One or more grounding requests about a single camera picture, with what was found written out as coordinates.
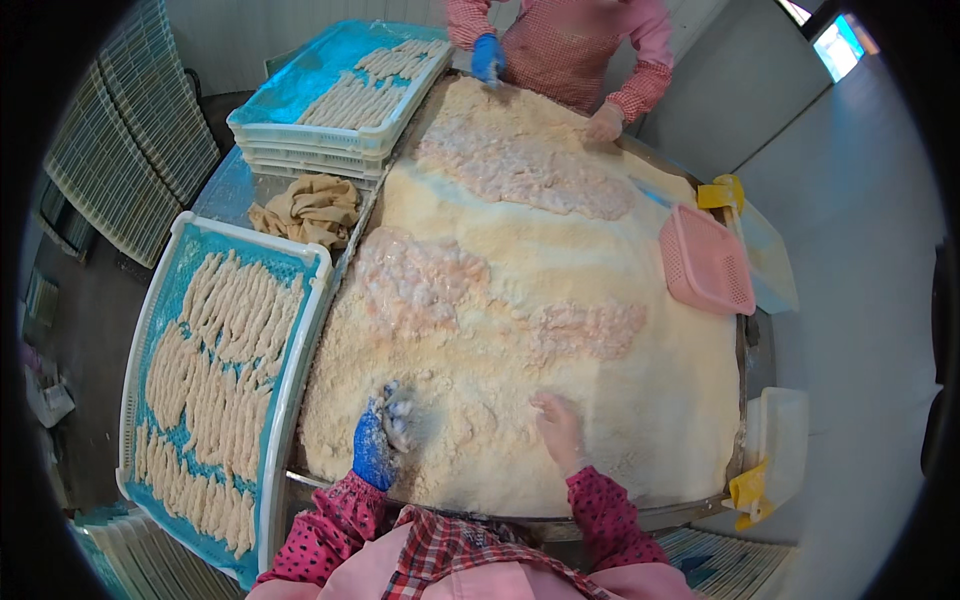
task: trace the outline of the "clear plastic glove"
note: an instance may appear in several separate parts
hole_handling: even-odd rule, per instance
[[[623,133],[623,110],[613,102],[605,102],[587,121],[587,139],[612,142]]]
[[[407,423],[404,419],[411,409],[409,400],[389,402],[389,398],[399,388],[394,380],[383,386],[383,396],[367,398],[367,410],[360,415],[357,428],[353,431],[353,472],[361,479],[385,492],[396,479],[392,439],[406,436]]]
[[[507,57],[494,34],[483,34],[473,42],[473,59],[470,61],[473,77],[496,88],[500,85],[496,76],[506,68]]]
[[[537,429],[543,436],[550,458],[564,472],[564,479],[589,465],[580,420],[567,400],[556,394],[537,392],[530,398],[530,404],[542,411],[537,415]]]

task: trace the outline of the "blue glove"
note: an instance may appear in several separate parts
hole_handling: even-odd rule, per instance
[[[389,398],[398,388],[396,380],[383,386],[384,397]],[[396,405],[385,408],[384,397],[370,396],[367,399],[367,410],[360,415],[353,431],[353,472],[381,492],[388,490],[396,479],[396,466],[391,460],[383,420],[390,419],[391,426],[401,428],[401,431],[406,429],[406,422],[400,416],[393,416]]]
[[[507,57],[494,34],[483,34],[473,42],[473,60],[470,61],[473,77],[490,87],[497,87],[500,81],[496,75],[506,68]]]

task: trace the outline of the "crumpled towel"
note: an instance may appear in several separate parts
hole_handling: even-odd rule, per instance
[[[357,222],[357,190],[331,175],[301,175],[266,206],[253,203],[247,216],[253,228],[302,244],[345,248]]]

